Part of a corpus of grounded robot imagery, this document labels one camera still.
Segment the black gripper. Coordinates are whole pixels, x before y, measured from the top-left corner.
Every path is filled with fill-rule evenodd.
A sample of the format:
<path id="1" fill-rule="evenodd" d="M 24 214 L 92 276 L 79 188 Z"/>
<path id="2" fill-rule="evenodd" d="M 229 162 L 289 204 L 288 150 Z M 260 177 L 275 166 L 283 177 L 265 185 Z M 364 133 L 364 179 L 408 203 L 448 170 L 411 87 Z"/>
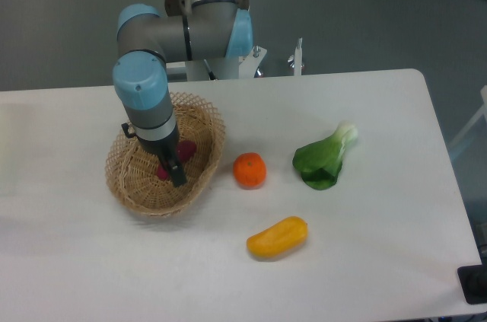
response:
<path id="1" fill-rule="evenodd" d="M 121 127 L 126 138 L 137 138 L 146 152 L 158 157 L 175 187 L 186 184 L 186 174 L 177 157 L 179 131 L 176 125 L 165 124 L 156 129 L 142 129 L 133 124 L 123 123 Z"/>

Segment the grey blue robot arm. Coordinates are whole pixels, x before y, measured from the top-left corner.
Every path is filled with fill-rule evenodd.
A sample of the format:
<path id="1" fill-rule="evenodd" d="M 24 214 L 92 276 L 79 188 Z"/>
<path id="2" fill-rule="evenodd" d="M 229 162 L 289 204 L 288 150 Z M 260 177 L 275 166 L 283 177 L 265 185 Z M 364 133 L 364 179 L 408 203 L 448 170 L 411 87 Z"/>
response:
<path id="1" fill-rule="evenodd" d="M 189 14 L 162 16 L 144 4 L 124 8 L 118 18 L 118 59 L 113 84 L 129 123 L 123 131 L 156 155 L 175 187 L 186 183 L 177 154 L 179 129 L 171 102 L 167 64 L 234 59 L 250 53 L 250 13 L 237 0 L 189 0 Z"/>

